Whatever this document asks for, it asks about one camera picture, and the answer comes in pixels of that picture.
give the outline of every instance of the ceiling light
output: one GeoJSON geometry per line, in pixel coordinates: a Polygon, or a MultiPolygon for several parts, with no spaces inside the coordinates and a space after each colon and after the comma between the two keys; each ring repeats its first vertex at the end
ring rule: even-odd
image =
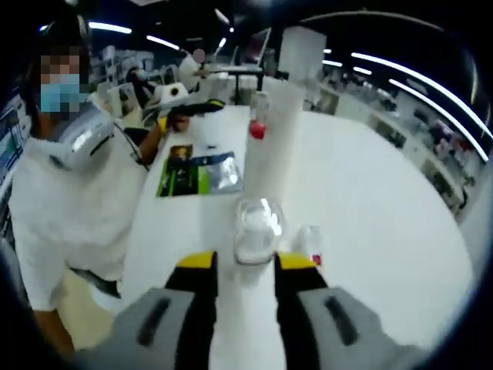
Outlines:
{"type": "Polygon", "coordinates": [[[341,62],[335,62],[334,60],[323,60],[322,63],[327,66],[342,67],[341,62]]]}
{"type": "Polygon", "coordinates": [[[149,41],[157,42],[158,44],[161,44],[164,46],[168,46],[171,49],[179,50],[179,46],[172,44],[171,42],[168,42],[166,40],[158,39],[157,37],[149,36],[149,35],[146,36],[146,39],[148,39],[149,41]]]}
{"type": "Polygon", "coordinates": [[[365,75],[370,75],[371,71],[365,69],[365,68],[360,68],[360,67],[353,67],[353,70],[359,73],[363,73],[365,75]]]}
{"type": "Polygon", "coordinates": [[[481,145],[475,140],[474,137],[463,127],[459,121],[457,121],[449,112],[447,112],[445,109],[443,109],[441,106],[439,106],[437,103],[433,102],[432,100],[429,100],[426,96],[421,94],[420,92],[412,89],[411,87],[400,83],[394,79],[389,79],[388,80],[392,85],[396,85],[397,87],[400,87],[404,91],[410,93],[411,95],[416,96],[417,98],[423,100],[425,103],[427,103],[430,107],[435,109],[437,112],[439,112],[443,117],[448,119],[450,122],[454,124],[455,127],[458,128],[459,131],[469,140],[469,142],[472,144],[472,146],[478,151],[479,155],[481,158],[485,161],[488,162],[488,155],[486,152],[481,148],[481,145]]]}
{"type": "Polygon", "coordinates": [[[407,73],[408,75],[410,76],[413,76],[415,79],[419,79],[425,83],[427,83],[428,85],[430,85],[431,87],[434,87],[436,90],[438,90],[440,93],[444,94],[445,96],[447,96],[452,102],[454,102],[455,104],[457,104],[459,107],[461,107],[462,110],[464,110],[464,112],[472,118],[472,120],[474,120],[478,126],[480,126],[491,138],[493,138],[493,134],[491,134],[490,130],[488,129],[488,127],[486,127],[486,125],[481,121],[481,119],[478,117],[478,115],[476,113],[474,113],[472,111],[471,108],[469,108],[462,100],[460,100],[456,95],[454,95],[452,92],[448,91],[446,88],[444,88],[442,85],[440,85],[439,83],[433,81],[432,79],[429,79],[428,77],[426,76],[423,76],[422,74],[416,72],[416,71],[413,71],[412,69],[409,69],[407,67],[404,67],[404,66],[401,66],[400,64],[397,64],[397,63],[394,63],[394,62],[390,62],[388,60],[385,60],[385,59],[381,59],[381,58],[377,58],[375,56],[368,56],[368,55],[365,55],[365,54],[360,54],[359,52],[352,52],[351,53],[351,56],[353,56],[354,58],[359,58],[359,59],[364,59],[364,60],[368,60],[370,62],[375,62],[375,63],[380,63],[380,64],[383,64],[384,66],[387,66],[387,67],[391,67],[391,68],[394,68],[394,69],[397,69],[398,71],[401,71],[401,72],[404,72],[404,73],[407,73]]]}
{"type": "Polygon", "coordinates": [[[132,33],[132,30],[126,27],[120,27],[119,25],[108,25],[106,23],[99,22],[89,22],[89,27],[91,29],[105,29],[106,31],[115,31],[126,34],[132,33]]]}
{"type": "Polygon", "coordinates": [[[221,22],[226,23],[227,25],[229,25],[230,20],[229,20],[228,18],[226,18],[226,16],[225,16],[223,13],[221,13],[219,9],[214,9],[214,11],[216,12],[216,16],[217,16],[217,18],[218,18],[221,22]]]}

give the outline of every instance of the person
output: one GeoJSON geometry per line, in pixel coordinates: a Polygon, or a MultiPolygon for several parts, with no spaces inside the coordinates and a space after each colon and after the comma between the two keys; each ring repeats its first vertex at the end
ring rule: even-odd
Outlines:
{"type": "MultiPolygon", "coordinates": [[[[70,126],[86,101],[89,47],[84,20],[70,13],[40,35],[24,76],[21,97],[31,119],[31,133],[18,161],[9,208],[22,280],[43,335],[65,357],[73,343],[57,307],[66,267],[90,271],[98,278],[122,278],[126,238],[151,163],[166,124],[156,125],[132,147],[114,130],[107,156],[91,170],[60,166],[41,144],[70,126]]],[[[189,118],[169,116],[175,130],[189,118]]]]}
{"type": "Polygon", "coordinates": [[[189,93],[199,91],[200,79],[208,75],[207,68],[197,63],[191,54],[187,54],[178,67],[178,79],[189,93]]]}
{"type": "Polygon", "coordinates": [[[159,103],[156,87],[147,81],[146,71],[133,66],[126,74],[126,81],[132,83],[140,108],[144,109],[159,103]]]}

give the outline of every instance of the hair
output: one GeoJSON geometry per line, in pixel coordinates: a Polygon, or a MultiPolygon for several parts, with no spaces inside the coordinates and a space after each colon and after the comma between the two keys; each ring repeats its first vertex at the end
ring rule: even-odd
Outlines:
{"type": "Polygon", "coordinates": [[[38,108],[35,94],[39,90],[41,77],[41,56],[68,55],[70,48],[80,47],[80,67],[89,75],[89,43],[86,23],[75,13],[56,19],[37,35],[26,73],[21,76],[19,95],[25,103],[25,112],[31,119],[31,135],[39,128],[38,108]]]}

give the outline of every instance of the white shirt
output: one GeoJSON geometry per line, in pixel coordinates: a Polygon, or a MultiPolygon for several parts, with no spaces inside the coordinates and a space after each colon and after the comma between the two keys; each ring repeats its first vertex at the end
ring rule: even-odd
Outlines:
{"type": "Polygon", "coordinates": [[[193,57],[189,54],[187,55],[178,67],[178,78],[179,81],[185,86],[186,91],[190,91],[197,86],[200,81],[200,76],[195,74],[199,70],[200,66],[193,57]]]}
{"type": "Polygon", "coordinates": [[[107,161],[86,175],[57,168],[33,140],[18,162],[9,207],[29,302],[36,311],[52,311],[67,266],[121,279],[147,172],[117,129],[107,161]]]}

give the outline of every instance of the white table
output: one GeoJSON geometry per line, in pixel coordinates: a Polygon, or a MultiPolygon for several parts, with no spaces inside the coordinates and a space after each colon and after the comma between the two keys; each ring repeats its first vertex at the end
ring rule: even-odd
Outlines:
{"type": "MultiPolygon", "coordinates": [[[[170,146],[193,143],[197,156],[207,144],[234,150],[243,168],[247,114],[228,106],[193,118],[189,132],[173,134],[158,155],[129,237],[126,305],[162,287],[181,257],[216,248],[230,222],[224,210],[234,196],[156,197],[170,146]]],[[[451,213],[419,170],[366,125],[310,112],[302,119],[283,201],[291,230],[320,225],[328,284],[376,311],[397,342],[432,348],[472,284],[451,213]]]]}

